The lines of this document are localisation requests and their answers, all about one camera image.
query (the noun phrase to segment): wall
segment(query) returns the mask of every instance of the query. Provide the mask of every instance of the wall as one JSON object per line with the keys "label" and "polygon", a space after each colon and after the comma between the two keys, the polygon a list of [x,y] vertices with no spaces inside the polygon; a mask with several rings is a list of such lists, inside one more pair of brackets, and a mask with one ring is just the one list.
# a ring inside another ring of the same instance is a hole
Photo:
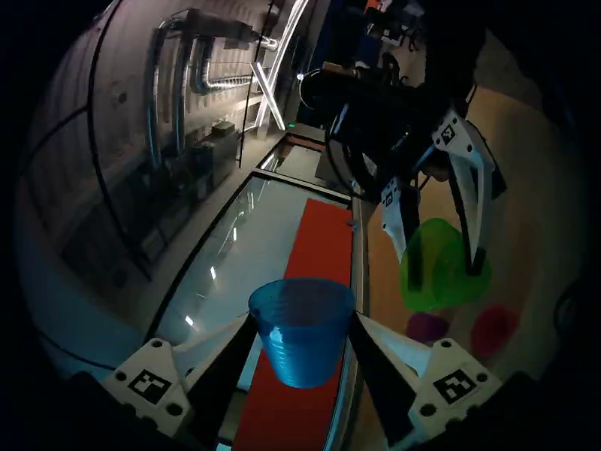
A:
{"label": "wall", "polygon": [[[20,284],[35,326],[65,349],[86,359],[118,366],[142,344],[143,335],[119,321],[86,290],[54,253],[38,222],[27,190],[17,190],[14,252]],[[108,371],[73,359],[41,340],[60,374]]]}
{"label": "wall", "polygon": [[[190,7],[233,17],[257,29],[266,5],[263,0],[124,0],[120,3],[101,48],[94,91],[95,137],[111,195],[146,158],[142,77],[152,29],[163,18]],[[99,17],[65,54],[35,112],[29,134],[30,149],[57,123],[86,105],[92,56],[107,16],[105,12]],[[213,60],[223,64],[216,67],[217,73],[213,76],[243,73],[244,68],[236,62],[249,62],[254,47],[246,51],[223,50],[222,44],[216,46]],[[167,67],[172,64],[169,55],[163,63]],[[223,106],[245,97],[246,89],[234,89],[205,98],[191,98],[188,112],[192,117],[199,112],[206,116],[208,111],[220,108],[229,113]],[[211,116],[207,125],[223,115]],[[240,112],[231,119],[241,124]],[[102,201],[92,165],[86,120],[84,111],[31,156],[20,178],[15,250],[20,282],[36,326],[72,352],[118,365],[141,345],[143,332],[117,317],[116,309],[110,305],[115,299],[100,299],[61,258],[71,237],[96,210],[104,211],[99,220],[107,223],[103,235],[97,237],[98,242],[107,249],[115,247],[115,253],[125,253]],[[166,138],[170,131],[168,117],[162,122],[162,136]],[[64,375],[81,369],[94,371],[97,377],[106,373],[80,364],[52,347],[47,350]]]}

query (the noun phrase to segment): white wall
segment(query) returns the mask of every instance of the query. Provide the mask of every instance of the white wall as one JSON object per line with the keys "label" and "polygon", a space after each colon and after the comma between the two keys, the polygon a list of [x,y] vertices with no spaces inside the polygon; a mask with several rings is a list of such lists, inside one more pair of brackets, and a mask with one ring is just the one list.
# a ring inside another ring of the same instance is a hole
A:
{"label": "white wall", "polygon": [[[109,189],[147,158],[143,74],[153,29],[164,18],[186,8],[199,8],[260,29],[261,13],[267,10],[267,3],[266,0],[121,2],[101,48],[94,92],[95,138]],[[107,17],[105,14],[65,54],[36,111],[29,136],[30,147],[60,120],[86,104],[92,56]],[[249,67],[235,62],[251,62],[254,46],[248,50],[224,50],[223,43],[218,40],[212,60],[226,64],[213,65],[211,77],[250,73]],[[171,136],[171,77],[168,74],[176,46],[177,40],[169,40],[165,46],[162,68],[167,70],[162,73],[167,76],[159,78],[162,144]],[[246,99],[246,88],[206,96],[195,95],[188,89],[188,94],[186,124],[189,130],[210,127],[224,118],[241,126],[243,110],[231,114],[229,105]],[[69,223],[65,230],[65,218],[85,217],[101,198],[92,166],[85,114],[69,123],[38,152],[29,174],[53,245],[60,250],[77,225]]]}

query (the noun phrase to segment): cable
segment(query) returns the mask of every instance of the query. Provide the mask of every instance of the cable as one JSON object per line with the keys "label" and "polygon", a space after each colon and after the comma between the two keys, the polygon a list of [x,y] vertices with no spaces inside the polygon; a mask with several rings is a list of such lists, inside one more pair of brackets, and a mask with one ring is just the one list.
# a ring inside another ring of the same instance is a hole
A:
{"label": "cable", "polygon": [[371,202],[370,199],[368,199],[365,196],[360,195],[354,191],[354,189],[346,182],[346,180],[344,180],[344,177],[340,173],[338,166],[336,166],[336,163],[334,162],[334,157],[332,156],[332,149],[330,148],[330,139],[331,139],[330,128],[331,128],[331,126],[332,126],[332,124],[328,123],[326,125],[326,129],[325,129],[325,152],[326,152],[326,155],[328,155],[328,160],[330,160],[330,165],[332,166],[332,169],[334,170],[334,173],[336,174],[338,181],[349,192],[349,195],[352,198],[354,197],[354,198],[361,199],[362,201]]}
{"label": "cable", "polygon": [[[259,53],[259,50],[261,50],[260,43],[263,40],[263,35],[267,31],[267,22],[269,22],[269,19],[271,17],[271,8],[273,8],[274,1],[275,0],[271,0],[271,2],[269,4],[269,9],[267,10],[267,16],[265,16],[265,21],[263,22],[263,26],[261,27],[261,34],[258,37],[257,48],[255,49],[255,58],[252,60],[252,62],[257,62],[257,60],[258,60],[258,53]],[[249,113],[249,100],[250,100],[251,88],[252,88],[252,83],[249,83],[249,89],[246,93],[246,106],[244,108],[244,118],[242,119],[242,137],[240,138],[240,159],[238,160],[238,169],[242,168],[242,152],[244,150],[244,135],[246,134],[246,132],[244,130],[246,128],[246,118],[248,117],[248,113]]]}
{"label": "cable", "polygon": [[467,99],[467,106],[469,107],[470,104],[472,103],[472,100],[474,99],[474,96],[476,95],[476,90],[478,89],[478,85],[476,84],[476,82],[474,81],[474,89],[472,89],[472,94],[470,95],[470,97]]}
{"label": "cable", "polygon": [[428,175],[428,176],[426,176],[426,179],[423,182],[421,182],[421,185],[418,188],[420,191],[423,190],[424,186],[426,186],[426,183],[428,183],[428,181],[430,180],[430,178],[432,178],[432,176]]}
{"label": "cable", "polygon": [[75,111],[73,111],[71,114],[66,116],[64,119],[58,121],[57,124],[54,127],[52,127],[42,137],[42,139],[40,139],[39,142],[33,146],[31,151],[27,154],[27,157],[25,158],[25,161],[22,163],[21,169],[19,170],[19,176],[22,176],[25,173],[25,171],[27,171],[27,169],[29,168],[29,165],[32,163],[34,157],[38,154],[38,152],[41,150],[41,148],[44,147],[46,145],[46,143],[48,141],[50,141],[50,139],[54,135],[56,135],[56,133],[60,132],[63,127],[65,127],[67,124],[70,123],[70,121],[72,121],[73,119],[78,117],[80,114],[85,113],[87,110],[88,110],[88,105],[86,104],[86,105],[76,109]]}
{"label": "cable", "polygon": [[48,343],[50,343],[52,346],[54,346],[56,349],[58,349],[62,353],[65,353],[69,357],[72,357],[73,359],[79,360],[80,362],[86,363],[93,367],[102,368],[103,370],[109,370],[109,371],[116,370],[115,367],[112,367],[110,365],[105,365],[104,363],[97,363],[97,362],[94,362],[93,360],[88,360],[85,357],[78,356],[76,353],[72,353],[71,351],[66,350],[64,347],[62,347],[61,345],[56,343],[52,338],[50,338],[48,335],[46,335],[45,332],[42,332],[42,330],[40,330],[39,328],[34,326],[34,329],[44,340],[46,340]]}
{"label": "cable", "polygon": [[574,317],[574,303],[569,302],[574,298],[574,295],[578,293],[580,287],[580,280],[574,280],[567,288],[561,293],[561,296],[555,304],[553,309],[553,327],[558,337],[563,337],[566,334],[567,325],[571,318]]}
{"label": "cable", "polygon": [[96,178],[98,179],[98,186],[102,192],[102,197],[104,199],[104,203],[107,206],[110,218],[113,220],[113,225],[116,229],[117,235],[119,239],[123,243],[123,246],[129,251],[131,254],[131,260],[136,266],[136,268],[145,276],[148,281],[151,281],[153,278],[150,276],[148,270],[142,265],[142,262],[138,258],[138,252],[132,246],[131,238],[125,232],[123,228],[123,224],[119,220],[119,215],[117,214],[115,205],[110,198],[110,193],[108,191],[107,182],[104,179],[104,174],[102,173],[102,167],[100,164],[100,156],[98,153],[98,143],[96,142],[96,131],[95,131],[95,121],[94,121],[94,92],[95,92],[95,83],[96,83],[96,68],[98,66],[98,60],[100,59],[100,50],[102,48],[102,44],[104,43],[104,38],[106,38],[108,29],[110,28],[110,24],[115,17],[115,13],[119,10],[123,0],[116,0],[114,2],[113,10],[107,16],[107,21],[104,24],[104,27],[100,31],[100,35],[98,36],[98,42],[96,43],[96,47],[94,49],[94,54],[92,55],[92,63],[90,64],[89,69],[89,78],[88,78],[88,92],[87,92],[87,124],[88,124],[88,141],[89,141],[89,151],[92,154],[92,164],[94,166],[94,172],[96,173]]}

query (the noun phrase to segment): glass panel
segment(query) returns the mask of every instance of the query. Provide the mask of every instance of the glass panel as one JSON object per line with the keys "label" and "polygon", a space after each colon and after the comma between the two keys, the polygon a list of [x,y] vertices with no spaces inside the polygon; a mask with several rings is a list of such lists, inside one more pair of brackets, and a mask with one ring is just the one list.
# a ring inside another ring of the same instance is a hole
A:
{"label": "glass panel", "polygon": [[327,164],[330,167],[325,151],[321,152],[285,142],[273,151],[273,158],[270,156],[263,163],[261,169],[347,194],[348,192],[344,186],[335,180],[324,180],[316,176],[317,168],[320,166],[322,159],[326,161],[321,162],[321,164]]}
{"label": "glass panel", "polygon": [[[252,178],[226,210],[177,288],[159,325],[174,346],[217,330],[248,310],[258,287],[284,276],[307,199],[346,207],[305,189]],[[238,386],[248,389],[257,338]]]}

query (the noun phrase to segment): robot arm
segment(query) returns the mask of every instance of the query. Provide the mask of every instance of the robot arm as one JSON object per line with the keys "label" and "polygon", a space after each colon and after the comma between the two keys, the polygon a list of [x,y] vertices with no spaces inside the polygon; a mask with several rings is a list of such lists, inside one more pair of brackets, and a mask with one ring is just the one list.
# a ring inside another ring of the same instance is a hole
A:
{"label": "robot arm", "polygon": [[[433,151],[445,154],[449,184],[464,236],[467,273],[477,275],[485,257],[491,202],[504,190],[502,177],[478,129],[453,108],[432,134],[432,145],[416,164],[416,170]],[[394,177],[382,190],[382,227],[394,243],[399,262],[419,224],[417,213],[403,214],[405,203],[416,204],[415,196],[415,189],[403,186],[399,177]]]}
{"label": "robot arm", "polygon": [[[176,347],[154,338],[102,386],[117,406],[132,411],[131,421],[214,449],[256,333],[246,313]],[[500,390],[500,381],[453,340],[428,347],[359,313],[348,337],[391,449],[431,440]]]}

